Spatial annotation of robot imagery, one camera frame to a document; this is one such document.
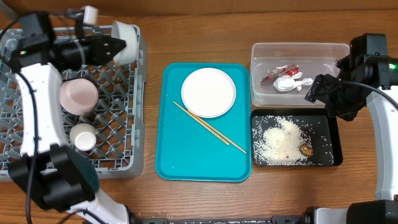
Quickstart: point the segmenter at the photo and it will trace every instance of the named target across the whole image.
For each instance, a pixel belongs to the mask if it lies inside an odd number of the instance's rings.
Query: white plate
[[[236,88],[227,73],[215,68],[201,68],[185,79],[181,97],[185,107],[193,114],[216,118],[231,109]]]

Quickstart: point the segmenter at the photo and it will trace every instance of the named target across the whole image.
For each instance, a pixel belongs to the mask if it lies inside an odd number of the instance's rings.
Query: wood grain surface
[[[339,167],[253,166],[240,184],[161,179],[154,167],[160,89],[164,68],[173,62],[230,62],[249,68],[257,42],[349,43],[365,32],[384,33],[390,56],[398,57],[398,11],[101,17],[99,23],[114,19],[137,24],[149,47],[144,171],[135,179],[100,181],[115,201],[140,218],[181,219],[292,215],[309,206],[340,208],[374,200],[376,147],[367,109],[352,122],[338,121],[344,157]],[[12,182],[0,183],[0,222],[25,223],[24,207],[25,194]],[[32,206],[34,223],[56,223],[64,215]],[[73,217],[69,223],[81,220]]]
[[[66,11],[93,6],[104,16],[168,16],[222,13],[342,11],[398,9],[394,0],[2,0],[23,13],[34,10]]]

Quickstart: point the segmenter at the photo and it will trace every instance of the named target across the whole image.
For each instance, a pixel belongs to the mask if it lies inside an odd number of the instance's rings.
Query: white tissue
[[[301,81],[295,81],[296,79],[301,78],[302,75],[302,72],[298,72],[297,74],[292,76],[284,75],[282,77],[279,77],[275,80],[274,87],[278,91],[292,91],[294,90],[294,88],[300,91],[303,85],[312,85],[312,78],[304,78]]]

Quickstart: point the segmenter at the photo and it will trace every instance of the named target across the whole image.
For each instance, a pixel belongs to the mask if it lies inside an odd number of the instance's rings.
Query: wooden chopsticks
[[[246,154],[246,152],[240,148],[237,144],[235,144],[235,142],[232,142],[229,138],[227,138],[224,134],[222,134],[221,132],[219,132],[217,129],[215,129],[213,126],[211,126],[210,124],[208,124],[206,121],[204,121],[203,119],[199,118],[198,116],[194,115],[193,113],[191,113],[190,111],[187,111],[186,109],[184,109],[182,106],[180,106],[178,103],[176,103],[175,101],[173,101],[173,103],[175,105],[177,105],[182,111],[184,111],[186,114],[188,114],[191,118],[193,118],[195,121],[197,121],[199,124],[201,124],[204,128],[206,128],[207,130],[209,130],[209,132],[211,132],[212,134],[214,134],[219,140],[221,140],[223,143],[225,143],[227,146],[229,146],[229,143],[231,143],[233,146],[237,147],[240,151],[242,151],[243,153]]]

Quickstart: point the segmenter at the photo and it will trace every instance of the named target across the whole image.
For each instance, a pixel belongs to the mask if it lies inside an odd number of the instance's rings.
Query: black tray
[[[253,124],[253,117],[255,116],[306,116],[307,121],[313,120],[313,122],[324,122],[325,125],[323,126],[324,128],[319,128],[318,130],[315,131],[316,136],[312,136],[312,139],[319,139],[320,136],[326,136],[329,135],[328,140],[330,140],[331,147],[328,149],[320,149],[322,150],[327,150],[328,153],[330,153],[333,156],[333,160],[331,162],[328,162],[329,159],[324,156],[325,151],[322,153],[317,153],[315,151],[314,155],[309,157],[308,160],[312,162],[311,165],[289,165],[289,166],[338,166],[343,162],[343,153],[341,151],[341,144],[340,144],[340,136],[338,134],[338,127],[337,127],[337,119],[334,118],[329,118],[327,116],[327,112],[323,108],[314,108],[314,109],[298,109],[298,108],[284,108],[284,109],[258,109],[254,110],[251,113],[251,136],[252,136],[252,152],[253,152],[253,159],[254,162],[259,165],[259,166],[273,166],[269,165],[267,162],[260,161],[259,159],[256,159],[256,156],[254,155],[255,151],[255,146],[253,144],[254,141],[257,141],[256,137],[253,135],[253,128],[256,128],[256,124]],[[317,145],[318,143],[316,140],[315,142],[312,142],[312,144]]]

